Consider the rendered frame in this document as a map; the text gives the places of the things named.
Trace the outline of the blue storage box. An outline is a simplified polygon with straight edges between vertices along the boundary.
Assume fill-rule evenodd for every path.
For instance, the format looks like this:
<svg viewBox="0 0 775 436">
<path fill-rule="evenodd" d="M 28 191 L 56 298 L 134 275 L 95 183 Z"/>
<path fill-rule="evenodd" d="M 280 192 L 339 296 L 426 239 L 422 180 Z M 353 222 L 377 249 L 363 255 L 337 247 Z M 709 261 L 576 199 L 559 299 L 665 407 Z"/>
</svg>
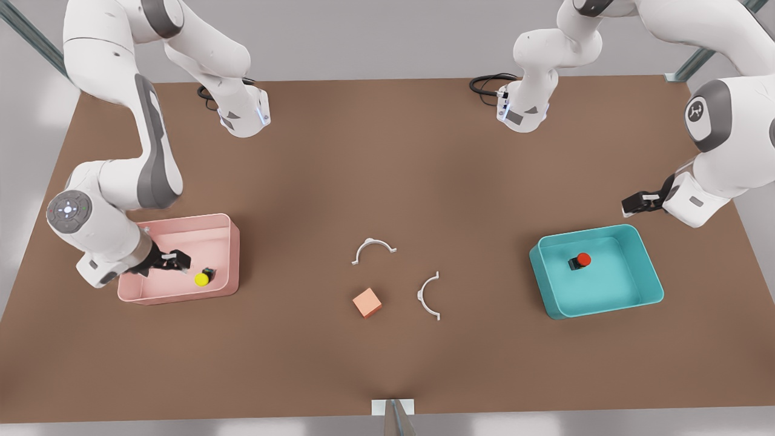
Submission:
<svg viewBox="0 0 775 436">
<path fill-rule="evenodd" d="M 592 264 L 572 271 L 569 260 L 581 252 L 592 257 Z M 545 310 L 554 320 L 651 305 L 664 298 L 650 255 L 631 225 L 545 236 L 529 251 L 529 259 Z"/>
</svg>

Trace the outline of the white curved clamp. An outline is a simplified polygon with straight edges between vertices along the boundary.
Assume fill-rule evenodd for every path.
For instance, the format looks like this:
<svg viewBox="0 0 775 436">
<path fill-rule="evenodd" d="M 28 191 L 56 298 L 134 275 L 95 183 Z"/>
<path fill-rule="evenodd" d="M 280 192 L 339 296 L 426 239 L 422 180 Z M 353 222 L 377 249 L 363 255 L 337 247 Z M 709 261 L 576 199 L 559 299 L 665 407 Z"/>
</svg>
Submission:
<svg viewBox="0 0 775 436">
<path fill-rule="evenodd" d="M 387 248 L 387 250 L 388 250 L 390 253 L 394 253 L 394 252 L 398 251 L 398 249 L 396 249 L 396 248 L 393 248 L 393 246 L 390 246 L 390 245 L 388 245 L 388 243 L 387 243 L 387 242 L 385 242 L 385 241 L 382 241 L 382 240 L 377 240 L 377 239 L 374 239 L 374 238 L 370 238 L 370 237 L 369 237 L 369 238 L 366 238 L 366 239 L 363 241 L 363 243 L 361 243 L 361 245 L 359 246 L 359 248 L 357 249 L 357 251 L 356 251 L 356 257 L 355 257 L 355 260 L 353 260 L 353 261 L 351 262 L 351 264 L 352 264 L 352 265 L 358 265 L 358 264 L 359 264 L 359 261 L 360 261 L 360 254 L 361 254 L 361 252 L 363 251 L 363 249 L 365 249 L 365 248 L 366 248 L 366 246 L 370 246 L 370 245 L 380 245 L 380 246 L 384 246 L 385 248 Z"/>
<path fill-rule="evenodd" d="M 421 305 L 423 306 L 424 310 L 426 310 L 426 312 L 428 312 L 430 315 L 433 315 L 437 321 L 441 319 L 441 314 L 429 308 L 426 301 L 424 301 L 424 290 L 426 289 L 427 285 L 430 284 L 430 282 L 438 280 L 439 278 L 440 278 L 440 273 L 437 271 L 434 276 L 429 277 L 428 279 L 426 279 L 425 282 L 423 282 L 423 285 L 416 293 L 416 297 L 418 301 L 421 303 Z"/>
</svg>

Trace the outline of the silver frame post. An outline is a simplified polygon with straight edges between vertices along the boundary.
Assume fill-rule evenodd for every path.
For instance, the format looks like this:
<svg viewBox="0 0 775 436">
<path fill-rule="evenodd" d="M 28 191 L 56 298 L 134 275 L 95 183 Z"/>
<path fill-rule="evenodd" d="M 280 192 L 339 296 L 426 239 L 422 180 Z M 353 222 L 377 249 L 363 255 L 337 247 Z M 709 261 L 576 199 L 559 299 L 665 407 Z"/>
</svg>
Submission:
<svg viewBox="0 0 775 436">
<path fill-rule="evenodd" d="M 58 72 L 69 78 L 63 53 L 10 0 L 0 0 L 0 18 Z"/>
<path fill-rule="evenodd" d="M 766 6 L 770 0 L 739 0 L 748 13 L 755 19 L 761 28 L 763 28 L 769 37 L 775 41 L 775 30 L 769 28 L 763 19 L 758 16 L 758 12 Z M 687 60 L 674 72 L 665 73 L 664 79 L 669 83 L 686 83 L 703 67 L 714 55 L 714 50 L 708 48 L 698 48 Z"/>
<path fill-rule="evenodd" d="M 409 419 L 415 414 L 414 399 L 371 400 L 371 414 L 384 417 L 384 436 L 417 436 Z"/>
</svg>

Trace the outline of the pink storage box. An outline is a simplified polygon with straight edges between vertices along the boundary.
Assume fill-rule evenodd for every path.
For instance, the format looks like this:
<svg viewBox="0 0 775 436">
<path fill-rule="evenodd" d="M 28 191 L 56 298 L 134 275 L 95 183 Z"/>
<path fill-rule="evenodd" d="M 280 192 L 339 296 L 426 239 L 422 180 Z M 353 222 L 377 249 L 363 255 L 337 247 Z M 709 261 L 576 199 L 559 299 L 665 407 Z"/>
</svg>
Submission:
<svg viewBox="0 0 775 436">
<path fill-rule="evenodd" d="M 118 298 L 127 303 L 158 305 L 230 296 L 240 287 L 240 229 L 226 214 L 187 216 L 141 222 L 161 251 L 177 249 L 191 257 L 191 268 L 153 269 L 149 277 L 125 274 L 119 279 Z M 202 268 L 216 270 L 205 287 L 194 283 Z"/>
</svg>

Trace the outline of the orange cube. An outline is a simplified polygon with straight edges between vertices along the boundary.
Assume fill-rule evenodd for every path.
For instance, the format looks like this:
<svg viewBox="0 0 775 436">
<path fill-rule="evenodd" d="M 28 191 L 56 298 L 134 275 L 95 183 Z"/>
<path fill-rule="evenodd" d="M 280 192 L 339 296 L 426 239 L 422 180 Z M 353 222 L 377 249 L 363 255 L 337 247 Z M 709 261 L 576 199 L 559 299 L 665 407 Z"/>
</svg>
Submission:
<svg viewBox="0 0 775 436">
<path fill-rule="evenodd" d="M 352 303 L 357 307 L 364 319 L 368 319 L 382 308 L 382 302 L 371 288 L 354 297 Z"/>
</svg>

